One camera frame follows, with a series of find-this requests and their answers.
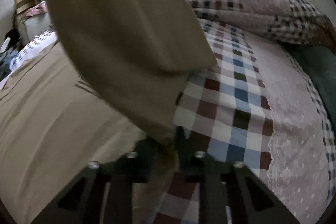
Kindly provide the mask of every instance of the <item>plaid quilt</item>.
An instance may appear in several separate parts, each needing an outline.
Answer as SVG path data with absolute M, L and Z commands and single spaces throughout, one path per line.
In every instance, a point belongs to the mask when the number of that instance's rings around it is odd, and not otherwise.
M 29 42 L 15 58 L 10 62 L 9 68 L 11 73 L 0 82 L 0 90 L 4 87 L 9 77 L 14 71 L 23 65 L 23 63 L 38 55 L 45 47 L 49 46 L 57 40 L 57 35 L 54 31 L 46 31 L 33 41 Z
M 176 125 L 186 128 L 195 148 L 220 161 L 244 161 L 259 177 L 271 162 L 273 121 L 267 91 L 244 31 L 199 20 L 218 66 L 191 75 L 179 101 Z M 146 223 L 198 223 L 197 184 L 183 184 L 176 174 L 161 205 Z
M 336 52 L 329 18 L 307 0 L 186 0 L 197 17 L 280 42 L 323 45 Z

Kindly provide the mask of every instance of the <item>blue checkered pattern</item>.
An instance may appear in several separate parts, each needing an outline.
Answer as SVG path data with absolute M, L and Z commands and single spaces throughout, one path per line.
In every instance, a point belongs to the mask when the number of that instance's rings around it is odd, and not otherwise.
M 175 124 L 198 151 L 219 161 L 244 161 L 267 177 L 273 121 L 266 89 L 242 30 L 199 19 L 218 66 L 193 74 L 179 101 Z M 144 223 L 198 223 L 198 185 L 175 174 L 162 203 Z

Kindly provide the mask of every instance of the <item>bed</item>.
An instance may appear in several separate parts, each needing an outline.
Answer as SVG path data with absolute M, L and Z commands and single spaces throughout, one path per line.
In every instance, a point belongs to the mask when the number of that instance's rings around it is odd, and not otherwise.
M 306 0 L 186 1 L 218 66 L 189 75 L 174 123 L 199 151 L 244 161 L 300 223 L 317 223 L 336 192 L 334 114 L 300 46 L 325 46 L 332 60 L 330 21 Z M 114 161 L 144 134 L 79 76 L 54 32 L 15 64 L 0 83 L 0 215 L 30 224 L 90 160 Z M 135 223 L 198 223 L 198 185 L 182 188 L 175 171 L 167 163 L 135 188 Z

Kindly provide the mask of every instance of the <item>black bracket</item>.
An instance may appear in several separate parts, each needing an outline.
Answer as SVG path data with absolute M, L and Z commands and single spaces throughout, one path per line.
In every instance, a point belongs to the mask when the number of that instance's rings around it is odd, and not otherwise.
M 200 183 L 199 224 L 299 224 L 244 163 L 195 151 L 182 127 L 175 147 L 185 182 Z M 148 182 L 159 148 L 147 138 L 116 162 L 91 162 L 31 224 L 132 224 L 132 184 Z

